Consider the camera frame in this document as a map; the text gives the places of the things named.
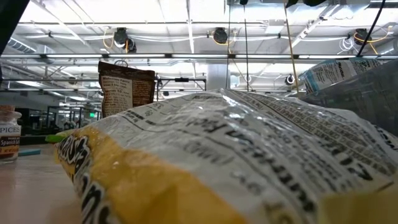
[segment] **plastic snack bag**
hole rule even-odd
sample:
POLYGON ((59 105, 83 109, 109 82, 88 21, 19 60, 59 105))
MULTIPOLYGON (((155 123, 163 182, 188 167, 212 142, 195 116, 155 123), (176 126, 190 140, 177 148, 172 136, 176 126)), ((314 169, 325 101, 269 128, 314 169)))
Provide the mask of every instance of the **plastic snack bag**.
POLYGON ((98 63, 103 117, 154 101, 155 72, 98 63))
POLYGON ((394 184, 390 139, 349 111, 218 90, 109 116, 57 149, 83 223, 316 223, 324 196, 394 184))
POLYGON ((300 79, 304 80, 307 93, 313 93, 380 65, 378 60, 365 58, 326 60, 303 72, 300 79))

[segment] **green object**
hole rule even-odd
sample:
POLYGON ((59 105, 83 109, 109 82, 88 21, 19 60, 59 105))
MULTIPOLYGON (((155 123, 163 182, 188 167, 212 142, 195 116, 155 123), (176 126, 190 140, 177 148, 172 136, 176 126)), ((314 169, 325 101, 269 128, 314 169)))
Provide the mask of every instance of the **green object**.
POLYGON ((27 149, 18 152, 18 156, 31 156, 39 154, 40 154, 40 149, 27 149))
POLYGON ((45 141, 49 143, 58 143, 65 139, 65 136, 60 136, 56 134, 49 134, 45 137, 45 141))

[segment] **nutrition label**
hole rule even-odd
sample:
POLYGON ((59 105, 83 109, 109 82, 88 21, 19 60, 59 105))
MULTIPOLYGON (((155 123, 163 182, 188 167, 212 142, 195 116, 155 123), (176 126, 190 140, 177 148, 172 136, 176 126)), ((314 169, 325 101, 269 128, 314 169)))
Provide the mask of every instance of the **nutrition label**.
POLYGON ((104 89, 104 116, 133 107, 132 80, 118 77, 101 77, 104 89))
POLYGON ((133 107, 146 105, 152 102, 152 82, 134 80, 132 82, 133 107))

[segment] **fluorescent light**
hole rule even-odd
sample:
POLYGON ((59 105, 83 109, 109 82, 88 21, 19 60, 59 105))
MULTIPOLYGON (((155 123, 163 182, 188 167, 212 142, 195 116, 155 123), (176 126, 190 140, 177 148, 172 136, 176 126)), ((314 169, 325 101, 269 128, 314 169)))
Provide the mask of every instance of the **fluorescent light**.
POLYGON ((99 91, 101 90, 100 88, 95 88, 95 89, 50 89, 50 88, 46 88, 43 89, 44 91, 99 91))
POLYGON ((398 55, 363 55, 362 58, 367 59, 396 59, 398 55))
POLYGON ((75 91, 74 89, 43 89, 44 91, 75 91))
POLYGON ((398 55, 381 55, 377 59, 397 59, 398 55))
POLYGON ((38 54, 3 54, 1 58, 40 58, 38 54))
POLYGON ((48 54, 48 58, 101 58, 100 54, 48 54))
POLYGON ((355 55, 299 55, 300 59, 334 59, 334 58, 351 58, 355 55))
MULTIPOLYGON (((382 2, 382 0, 372 0, 371 2, 382 2)), ((386 3, 389 2, 398 2, 398 0, 387 0, 386 3)))
POLYGON ((393 50, 394 50, 394 48, 391 48, 391 49, 389 49, 389 50, 387 50, 385 52, 381 52, 380 54, 386 54, 386 53, 392 52, 393 50))
POLYGON ((110 58, 164 58, 164 54, 110 54, 110 58))
POLYGON ((9 88, 6 90, 9 90, 9 91, 39 91, 39 89, 36 89, 36 88, 9 88))
POLYGON ((33 87, 42 87, 41 84, 37 83, 37 82, 32 82, 32 81, 17 81, 20 84, 24 84, 24 85, 29 85, 29 86, 33 86, 33 87))
POLYGON ((226 54, 172 54, 172 58, 227 58, 226 54))
POLYGON ((201 90, 201 89, 165 89, 165 88, 163 88, 159 91, 176 91, 177 92, 177 91, 204 91, 204 90, 201 90))
POLYGON ((78 100, 78 101, 86 101, 87 100, 86 98, 80 97, 80 96, 69 96, 69 98, 78 100))
POLYGON ((362 58, 367 58, 367 59, 376 59, 378 55, 363 55, 362 58))
POLYGON ((49 91, 49 93, 51 93, 51 94, 53 94, 53 95, 55 95, 55 96, 64 97, 64 95, 62 95, 62 94, 60 94, 60 93, 57 93, 57 92, 49 91))
MULTIPOLYGON (((246 58, 246 55, 236 55, 236 58, 246 58)), ((248 58, 290 58, 290 55, 248 55, 248 58)))
POLYGON ((106 49, 100 49, 101 51, 105 51, 107 54, 109 54, 109 51, 106 49))
POLYGON ((95 89, 77 89, 77 91, 100 91, 100 88, 95 88, 95 89))

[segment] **jar lid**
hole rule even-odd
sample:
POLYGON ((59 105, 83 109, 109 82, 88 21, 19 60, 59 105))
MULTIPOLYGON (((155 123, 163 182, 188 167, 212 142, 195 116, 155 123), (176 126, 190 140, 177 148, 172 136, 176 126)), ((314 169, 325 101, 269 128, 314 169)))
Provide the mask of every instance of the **jar lid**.
POLYGON ((15 111, 15 106, 12 106, 12 105, 0 105, 0 111, 15 111))

